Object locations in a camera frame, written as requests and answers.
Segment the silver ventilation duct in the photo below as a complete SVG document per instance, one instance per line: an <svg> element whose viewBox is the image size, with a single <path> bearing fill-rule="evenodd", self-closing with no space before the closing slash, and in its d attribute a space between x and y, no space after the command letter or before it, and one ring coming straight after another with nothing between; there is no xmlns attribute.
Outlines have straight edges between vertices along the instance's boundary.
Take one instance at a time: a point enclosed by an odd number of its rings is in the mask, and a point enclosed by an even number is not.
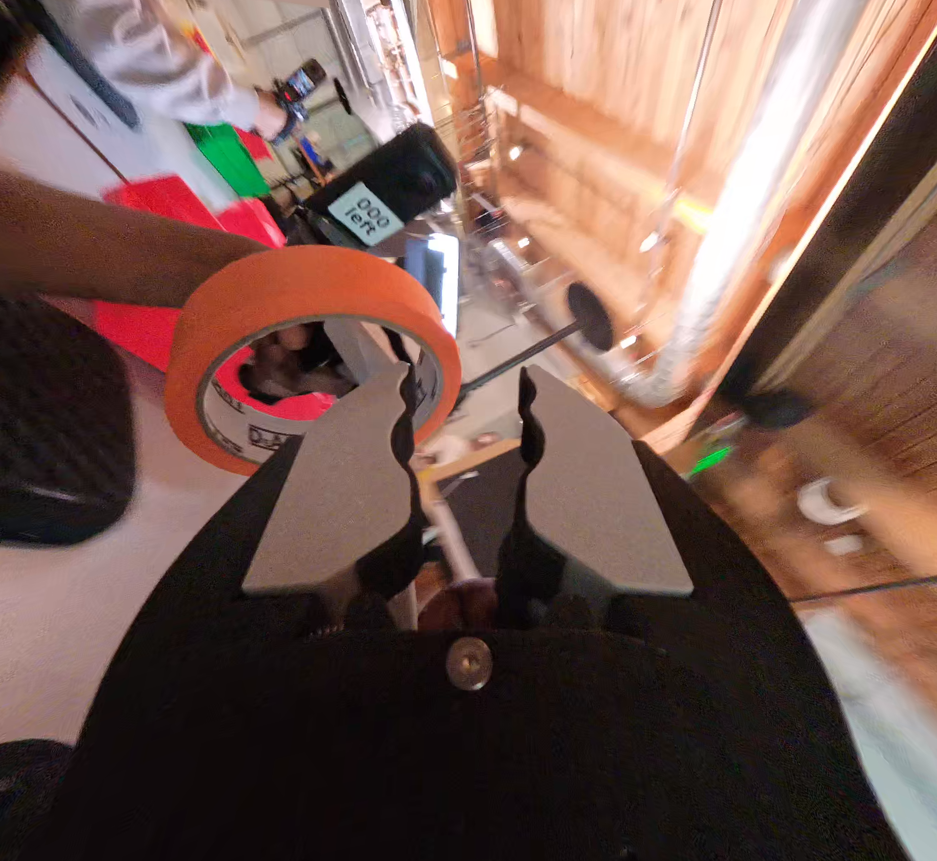
<svg viewBox="0 0 937 861"><path fill-rule="evenodd" d="M670 406L690 386L720 308L777 216L772 203L870 1L795 0L676 306L668 341L650 372L633 370L618 382L640 407Z"/></svg>

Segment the person's left hand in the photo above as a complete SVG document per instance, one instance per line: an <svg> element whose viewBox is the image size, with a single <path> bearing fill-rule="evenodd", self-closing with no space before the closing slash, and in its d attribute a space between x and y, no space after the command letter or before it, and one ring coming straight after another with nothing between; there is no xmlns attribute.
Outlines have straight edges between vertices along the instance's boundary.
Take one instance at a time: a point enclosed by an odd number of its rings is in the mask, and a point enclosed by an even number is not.
<svg viewBox="0 0 937 861"><path fill-rule="evenodd" d="M311 394L342 398L358 387L321 322L274 330L250 349L239 381L265 405Z"/></svg>

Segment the black pole stand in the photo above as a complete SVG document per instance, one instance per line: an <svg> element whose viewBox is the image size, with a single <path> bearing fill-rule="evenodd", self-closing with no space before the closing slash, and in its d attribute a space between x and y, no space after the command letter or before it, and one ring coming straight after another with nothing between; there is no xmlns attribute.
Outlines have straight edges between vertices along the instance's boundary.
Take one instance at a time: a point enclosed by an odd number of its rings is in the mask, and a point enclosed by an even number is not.
<svg viewBox="0 0 937 861"><path fill-rule="evenodd" d="M566 292L566 304L572 315L570 323L523 348L507 360L497 363L486 372L464 381L455 399L455 407L460 408L471 394L499 376L533 360L574 335L579 334L596 352L608 353L615 345L615 330L612 317L599 297L585 284L573 282Z"/></svg>

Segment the large bright display screen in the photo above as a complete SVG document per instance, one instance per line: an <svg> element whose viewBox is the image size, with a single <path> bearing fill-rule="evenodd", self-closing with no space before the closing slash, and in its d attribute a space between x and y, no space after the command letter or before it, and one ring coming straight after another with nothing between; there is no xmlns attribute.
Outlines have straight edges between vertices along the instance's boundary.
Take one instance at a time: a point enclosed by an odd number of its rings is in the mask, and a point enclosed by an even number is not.
<svg viewBox="0 0 937 861"><path fill-rule="evenodd" d="M458 333L460 302L460 241L455 235L408 236L403 269L428 292L439 308L443 326Z"/></svg>

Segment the green plastic bin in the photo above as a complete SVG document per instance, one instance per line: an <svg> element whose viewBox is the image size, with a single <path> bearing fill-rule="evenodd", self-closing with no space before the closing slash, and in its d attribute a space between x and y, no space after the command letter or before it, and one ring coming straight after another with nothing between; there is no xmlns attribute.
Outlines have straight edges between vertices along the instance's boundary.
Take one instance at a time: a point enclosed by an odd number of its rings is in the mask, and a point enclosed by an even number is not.
<svg viewBox="0 0 937 861"><path fill-rule="evenodd" d="M271 188L234 127L225 123L185 123L184 127L203 157L238 198L270 196Z"/></svg>

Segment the orange masking tape roll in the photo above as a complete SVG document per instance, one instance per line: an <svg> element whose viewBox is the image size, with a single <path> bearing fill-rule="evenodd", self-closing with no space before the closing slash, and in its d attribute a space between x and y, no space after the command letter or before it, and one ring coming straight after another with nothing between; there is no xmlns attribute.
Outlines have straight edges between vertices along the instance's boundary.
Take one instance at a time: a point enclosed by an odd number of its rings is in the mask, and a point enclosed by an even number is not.
<svg viewBox="0 0 937 861"><path fill-rule="evenodd" d="M216 376L273 330L331 319L389 328L420 346L415 442L438 433L460 392L462 364L429 292L403 269L364 252L298 246L232 262L181 310L164 388L167 420L181 444L218 469L250 476L281 443L303 434L311 422L254 410L222 393Z"/></svg>

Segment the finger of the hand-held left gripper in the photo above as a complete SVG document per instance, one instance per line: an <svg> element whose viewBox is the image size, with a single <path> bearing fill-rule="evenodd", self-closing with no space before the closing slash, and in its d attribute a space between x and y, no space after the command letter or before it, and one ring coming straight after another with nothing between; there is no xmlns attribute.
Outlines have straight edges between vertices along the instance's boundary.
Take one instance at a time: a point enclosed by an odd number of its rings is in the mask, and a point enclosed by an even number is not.
<svg viewBox="0 0 937 861"><path fill-rule="evenodd" d="M329 317L322 321L340 363L332 370L338 389L356 389L399 363L391 339L379 321Z"/></svg>

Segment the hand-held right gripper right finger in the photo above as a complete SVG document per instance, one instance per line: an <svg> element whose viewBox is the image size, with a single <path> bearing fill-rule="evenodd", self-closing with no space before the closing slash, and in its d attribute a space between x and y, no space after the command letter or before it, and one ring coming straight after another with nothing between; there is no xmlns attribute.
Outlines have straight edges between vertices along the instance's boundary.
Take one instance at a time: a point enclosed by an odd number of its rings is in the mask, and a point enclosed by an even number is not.
<svg viewBox="0 0 937 861"><path fill-rule="evenodd" d="M540 366L519 376L518 482L498 554L499 616L542 622L578 598L603 626L621 597L687 598L694 584L629 433Z"/></svg>

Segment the person's left forearm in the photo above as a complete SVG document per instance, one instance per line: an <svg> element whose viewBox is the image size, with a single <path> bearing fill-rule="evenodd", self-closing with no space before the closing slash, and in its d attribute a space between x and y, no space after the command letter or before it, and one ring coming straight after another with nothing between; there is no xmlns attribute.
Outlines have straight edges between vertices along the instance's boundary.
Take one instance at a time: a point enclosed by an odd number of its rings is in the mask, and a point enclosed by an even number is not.
<svg viewBox="0 0 937 861"><path fill-rule="evenodd" d="M1 172L1 295L181 309L209 278L266 252L248 238Z"/></svg>

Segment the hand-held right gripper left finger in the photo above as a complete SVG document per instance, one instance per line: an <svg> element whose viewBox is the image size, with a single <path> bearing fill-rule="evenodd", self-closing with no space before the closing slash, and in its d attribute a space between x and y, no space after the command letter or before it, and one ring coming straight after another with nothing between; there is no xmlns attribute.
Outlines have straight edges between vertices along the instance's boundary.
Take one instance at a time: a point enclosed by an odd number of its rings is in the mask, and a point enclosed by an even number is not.
<svg viewBox="0 0 937 861"><path fill-rule="evenodd" d="M247 595L311 592L348 605L391 600L424 563L425 518L411 458L413 383L397 363L310 426L244 575Z"/></svg>

